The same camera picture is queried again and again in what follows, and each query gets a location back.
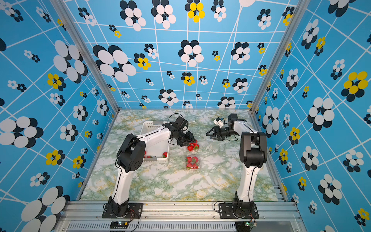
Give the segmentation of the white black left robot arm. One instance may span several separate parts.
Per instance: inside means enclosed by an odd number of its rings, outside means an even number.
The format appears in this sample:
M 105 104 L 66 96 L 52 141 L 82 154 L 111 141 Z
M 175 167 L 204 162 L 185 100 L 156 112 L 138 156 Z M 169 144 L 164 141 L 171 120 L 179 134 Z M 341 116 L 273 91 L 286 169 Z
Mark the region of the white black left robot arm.
M 145 152 L 155 151 L 161 142 L 175 139 L 180 147 L 196 143 L 194 135 L 184 132 L 175 123 L 165 123 L 161 127 L 141 135 L 129 134 L 118 153 L 115 166 L 118 168 L 116 185 L 104 208 L 108 216 L 123 218 L 129 211 L 129 190 L 134 173 L 143 164 Z

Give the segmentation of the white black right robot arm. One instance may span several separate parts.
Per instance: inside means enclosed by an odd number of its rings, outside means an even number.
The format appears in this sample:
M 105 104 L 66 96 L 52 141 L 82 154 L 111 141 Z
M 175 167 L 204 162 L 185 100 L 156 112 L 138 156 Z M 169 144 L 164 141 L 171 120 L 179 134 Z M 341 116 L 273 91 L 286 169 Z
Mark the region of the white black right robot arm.
M 240 137 L 236 141 L 240 142 L 239 158 L 243 167 L 241 181 L 232 202 L 219 202 L 217 212 L 221 219 L 258 219 L 254 189 L 258 173 L 268 158 L 266 134 L 252 129 L 237 114 L 228 116 L 227 125 L 223 118 L 216 118 L 214 124 L 206 133 L 210 139 L 224 141 L 231 136 Z

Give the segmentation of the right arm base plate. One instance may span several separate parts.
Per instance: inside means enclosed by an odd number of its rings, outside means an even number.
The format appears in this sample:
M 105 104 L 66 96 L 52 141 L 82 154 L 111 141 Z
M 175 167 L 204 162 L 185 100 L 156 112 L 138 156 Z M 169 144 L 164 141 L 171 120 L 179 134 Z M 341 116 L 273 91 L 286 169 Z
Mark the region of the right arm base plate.
M 219 216 L 221 219 L 259 219 L 258 209 L 255 203 L 243 202 L 242 206 L 235 206 L 233 203 L 219 203 Z

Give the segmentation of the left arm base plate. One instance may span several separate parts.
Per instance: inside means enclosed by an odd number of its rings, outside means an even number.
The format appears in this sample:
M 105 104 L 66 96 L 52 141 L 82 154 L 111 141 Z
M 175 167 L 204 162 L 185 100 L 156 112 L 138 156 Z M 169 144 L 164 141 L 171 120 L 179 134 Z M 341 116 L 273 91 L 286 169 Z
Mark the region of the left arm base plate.
M 103 206 L 102 218 L 141 218 L 143 203 L 123 203 L 118 205 L 114 202 Z

